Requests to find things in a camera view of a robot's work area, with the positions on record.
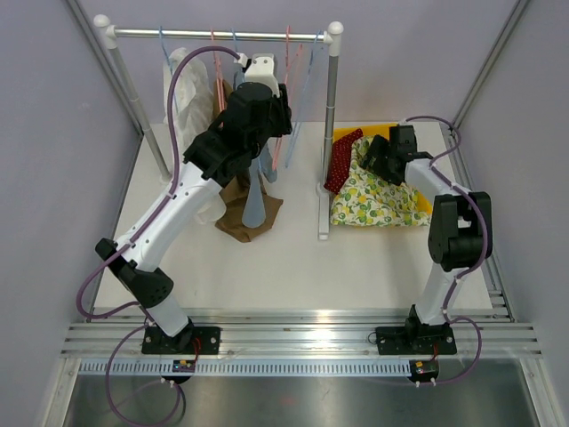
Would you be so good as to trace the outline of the lemon print skirt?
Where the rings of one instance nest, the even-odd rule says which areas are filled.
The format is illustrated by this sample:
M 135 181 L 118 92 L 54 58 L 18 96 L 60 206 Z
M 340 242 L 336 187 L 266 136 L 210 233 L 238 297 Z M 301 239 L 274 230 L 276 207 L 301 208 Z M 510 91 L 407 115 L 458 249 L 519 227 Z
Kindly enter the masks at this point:
M 364 170 L 362 162 L 373 138 L 363 136 L 352 145 L 349 177 L 331 204 L 332 225 L 410 227 L 428 226 L 430 214 L 418 209 L 419 191 L 389 184 Z

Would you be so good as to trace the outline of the red polka dot skirt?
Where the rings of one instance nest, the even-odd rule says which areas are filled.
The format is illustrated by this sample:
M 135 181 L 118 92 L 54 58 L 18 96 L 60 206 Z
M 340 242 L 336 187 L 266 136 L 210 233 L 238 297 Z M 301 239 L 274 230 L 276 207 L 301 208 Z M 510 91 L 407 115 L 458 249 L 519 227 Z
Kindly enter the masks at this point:
M 352 145 L 364 136 L 361 128 L 343 135 L 332 146 L 332 157 L 324 188 L 338 194 L 349 177 Z

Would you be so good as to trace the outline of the brown skirt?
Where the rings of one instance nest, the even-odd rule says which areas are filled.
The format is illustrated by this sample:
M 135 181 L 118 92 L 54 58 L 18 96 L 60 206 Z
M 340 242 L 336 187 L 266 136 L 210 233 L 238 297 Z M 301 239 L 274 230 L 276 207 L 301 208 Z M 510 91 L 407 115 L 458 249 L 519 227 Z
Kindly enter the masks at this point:
M 272 163 L 270 152 L 268 152 L 267 163 Z M 265 189 L 262 176 L 267 178 L 269 182 L 273 182 L 276 179 L 276 171 L 273 171 L 270 165 L 267 171 L 263 167 L 263 171 L 260 173 L 266 220 L 258 229 L 247 228 L 242 223 L 242 214 L 250 186 L 248 170 L 234 177 L 220 193 L 226 212 L 215 222 L 215 226 L 218 230 L 228 234 L 240 243 L 250 243 L 257 237 L 270 231 L 274 227 L 276 218 L 284 203 L 283 199 L 269 195 Z

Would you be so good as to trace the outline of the blue hanger of denim garment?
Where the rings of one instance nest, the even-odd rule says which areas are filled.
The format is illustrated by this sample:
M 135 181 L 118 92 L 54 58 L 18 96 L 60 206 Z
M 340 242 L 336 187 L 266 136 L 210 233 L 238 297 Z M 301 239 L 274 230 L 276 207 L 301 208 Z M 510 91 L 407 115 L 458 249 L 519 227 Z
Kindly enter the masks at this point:
M 239 42 L 238 42 L 238 37 L 236 35 L 236 31 L 234 28 L 230 28 L 230 32 L 231 32 L 231 36 L 232 36 L 232 41 L 233 41 L 233 47 L 235 48 L 235 52 L 240 53 L 240 49 L 239 49 Z

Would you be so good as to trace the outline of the blue hanger of red skirt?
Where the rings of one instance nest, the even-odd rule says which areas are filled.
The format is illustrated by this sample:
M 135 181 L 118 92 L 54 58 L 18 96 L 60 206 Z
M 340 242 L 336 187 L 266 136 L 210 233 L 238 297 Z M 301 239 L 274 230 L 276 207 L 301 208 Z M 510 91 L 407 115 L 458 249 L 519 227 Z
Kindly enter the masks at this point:
M 317 44 L 318 44 L 319 37 L 321 35 L 323 35 L 323 32 L 318 31 L 317 34 L 315 35 L 315 39 L 312 42 L 312 45 L 310 47 L 309 61 L 308 61 L 308 66 L 307 66 L 307 70 L 306 70 L 306 77 L 303 81 L 303 85 L 302 85 L 301 92 L 300 92 L 296 121 L 294 122 L 292 136 L 289 139 L 287 151 L 285 154 L 284 167 L 286 169 L 288 169 L 292 163 L 294 149 L 295 149 L 296 143 L 299 139 L 300 130 L 301 130 L 302 123 L 303 123 L 303 113 L 304 113 L 305 106 L 306 106 L 306 103 L 308 100 L 308 92 L 309 92 L 311 75 L 312 75 L 312 72 L 313 72 L 313 69 L 315 66 L 316 56 L 318 55 Z

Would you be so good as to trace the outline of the white dress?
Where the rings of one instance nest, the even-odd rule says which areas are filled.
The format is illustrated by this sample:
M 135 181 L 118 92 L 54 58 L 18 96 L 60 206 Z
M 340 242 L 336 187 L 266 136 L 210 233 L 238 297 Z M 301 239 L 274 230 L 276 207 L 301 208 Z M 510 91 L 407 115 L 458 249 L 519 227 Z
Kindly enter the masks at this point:
M 188 54 L 189 51 L 183 47 L 170 53 L 174 72 Z M 171 81 L 169 69 L 165 63 L 163 67 L 164 113 L 166 113 L 169 105 L 167 96 Z M 172 116 L 178 150 L 180 157 L 183 157 L 183 152 L 191 145 L 195 137 L 206 131 L 213 120 L 213 94 L 206 66 L 200 59 L 193 58 L 183 68 L 174 91 L 179 112 L 176 113 L 176 108 L 173 105 Z M 200 224 L 216 222 L 225 212 L 225 204 L 220 195 L 217 195 L 198 211 L 195 220 Z

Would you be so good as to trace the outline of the light blue denim garment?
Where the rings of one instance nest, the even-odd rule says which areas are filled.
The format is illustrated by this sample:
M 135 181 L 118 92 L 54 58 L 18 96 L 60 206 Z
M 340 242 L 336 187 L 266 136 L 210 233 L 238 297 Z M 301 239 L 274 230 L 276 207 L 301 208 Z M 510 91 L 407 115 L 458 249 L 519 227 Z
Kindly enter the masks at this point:
M 266 220 L 260 173 L 268 162 L 267 134 L 267 130 L 261 132 L 263 139 L 260 144 L 259 155 L 251 162 L 248 169 L 250 186 L 242 214 L 242 223 L 250 229 L 258 229 Z

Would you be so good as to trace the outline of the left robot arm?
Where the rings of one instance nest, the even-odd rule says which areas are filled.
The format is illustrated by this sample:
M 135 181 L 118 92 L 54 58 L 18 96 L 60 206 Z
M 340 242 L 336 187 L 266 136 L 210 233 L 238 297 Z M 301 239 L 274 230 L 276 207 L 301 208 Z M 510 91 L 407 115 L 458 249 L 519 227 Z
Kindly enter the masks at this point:
M 113 275 L 149 314 L 145 354 L 181 354 L 197 349 L 198 334 L 173 294 L 172 280 L 159 264 L 198 211 L 246 171 L 271 138 L 292 130 L 285 85 L 243 83 L 207 130 L 183 154 L 179 173 L 131 231 L 95 246 Z

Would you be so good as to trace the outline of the blue hanger of white dress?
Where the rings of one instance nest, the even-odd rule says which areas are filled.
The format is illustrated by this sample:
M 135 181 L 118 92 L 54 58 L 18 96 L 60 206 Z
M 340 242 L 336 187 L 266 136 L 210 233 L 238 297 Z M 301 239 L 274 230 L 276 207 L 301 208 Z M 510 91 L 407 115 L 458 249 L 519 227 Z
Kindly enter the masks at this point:
M 159 26 L 159 28 L 158 28 L 158 33 L 159 33 L 158 35 L 159 35 L 159 40 L 160 40 L 161 49 L 162 49 L 162 52 L 163 52 L 163 54 L 164 54 L 164 60 L 165 60 L 165 63 L 166 63 L 166 65 L 167 65 L 168 69 L 169 69 L 170 77 L 172 78 L 172 77 L 173 77 L 173 73 L 174 73 L 174 69 L 173 69 L 173 66 L 172 66 L 172 63 L 171 63 L 171 60 L 170 60 L 170 54 L 168 53 L 168 51 L 167 51 L 167 49 L 166 49 L 166 45 L 165 45 L 165 41 L 164 41 L 164 31 L 163 31 L 163 27 L 162 27 L 162 26 Z M 176 108 L 176 113 L 178 113 L 178 112 L 179 112 L 179 107 L 178 107 L 178 102 L 177 102 L 177 98 L 176 98 L 175 92 L 174 92 L 174 95 L 173 95 L 173 100 L 174 100 L 174 106 L 175 106 L 175 108 Z

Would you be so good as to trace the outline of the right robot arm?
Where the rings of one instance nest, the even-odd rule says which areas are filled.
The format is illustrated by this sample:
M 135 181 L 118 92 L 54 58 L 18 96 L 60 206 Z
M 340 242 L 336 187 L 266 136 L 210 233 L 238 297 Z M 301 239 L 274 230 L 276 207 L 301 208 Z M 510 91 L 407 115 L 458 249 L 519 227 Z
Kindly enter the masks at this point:
M 410 125 L 390 127 L 376 135 L 364 169 L 389 184 L 409 184 L 431 204 L 428 250 L 433 262 L 421 298 L 402 326 L 379 326 L 375 341 L 381 355 L 453 355 L 456 353 L 449 309 L 462 279 L 477 270 L 493 250 L 492 202 L 451 181 L 436 160 L 417 147 Z

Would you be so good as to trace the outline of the pink hanger of brown skirt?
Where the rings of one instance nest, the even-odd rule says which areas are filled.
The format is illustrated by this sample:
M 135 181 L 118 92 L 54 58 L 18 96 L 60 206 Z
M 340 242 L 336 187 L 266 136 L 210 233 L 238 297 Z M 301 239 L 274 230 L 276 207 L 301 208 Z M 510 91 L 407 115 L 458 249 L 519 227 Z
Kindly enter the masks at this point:
M 217 52 L 213 53 L 214 67 L 215 67 L 215 84 L 217 92 L 217 102 L 219 112 L 222 112 L 226 108 L 225 101 L 225 91 L 224 91 L 224 79 L 222 75 L 222 67 L 220 55 Z

